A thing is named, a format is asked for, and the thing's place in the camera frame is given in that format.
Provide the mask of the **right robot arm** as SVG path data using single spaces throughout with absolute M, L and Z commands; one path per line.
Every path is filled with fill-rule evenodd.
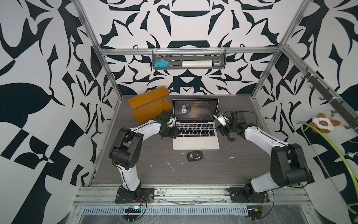
M 281 141 L 254 123 L 247 122 L 244 111 L 231 111 L 230 115 L 228 118 L 220 111 L 214 114 L 213 117 L 220 123 L 219 132 L 224 136 L 235 133 L 256 144 L 270 156 L 269 172 L 245 183 L 246 196 L 309 181 L 311 171 L 300 145 Z

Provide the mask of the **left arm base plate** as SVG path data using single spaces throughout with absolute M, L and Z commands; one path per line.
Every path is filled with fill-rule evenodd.
M 146 202 L 152 202 L 154 200 L 154 188 L 141 188 L 139 187 L 135 191 L 129 191 L 121 186 L 117 190 L 115 203 L 139 203 L 144 198 Z

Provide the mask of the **black wireless mouse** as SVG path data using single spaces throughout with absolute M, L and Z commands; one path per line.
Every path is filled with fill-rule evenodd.
M 199 150 L 191 151 L 187 154 L 188 161 L 200 161 L 203 159 L 203 153 Z

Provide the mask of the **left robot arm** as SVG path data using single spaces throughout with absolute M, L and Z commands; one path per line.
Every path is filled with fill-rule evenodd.
M 136 164 L 139 161 L 142 144 L 154 135 L 172 139 L 178 137 L 175 118 L 171 111 L 163 110 L 158 117 L 138 127 L 121 128 L 109 152 L 112 165 L 119 170 L 122 178 L 120 189 L 133 197 L 138 197 L 141 192 Z

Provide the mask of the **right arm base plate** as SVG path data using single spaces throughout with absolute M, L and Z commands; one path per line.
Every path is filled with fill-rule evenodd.
M 247 193 L 243 187 L 231 187 L 228 188 L 227 191 L 233 203 L 258 203 L 270 201 L 267 192 Z

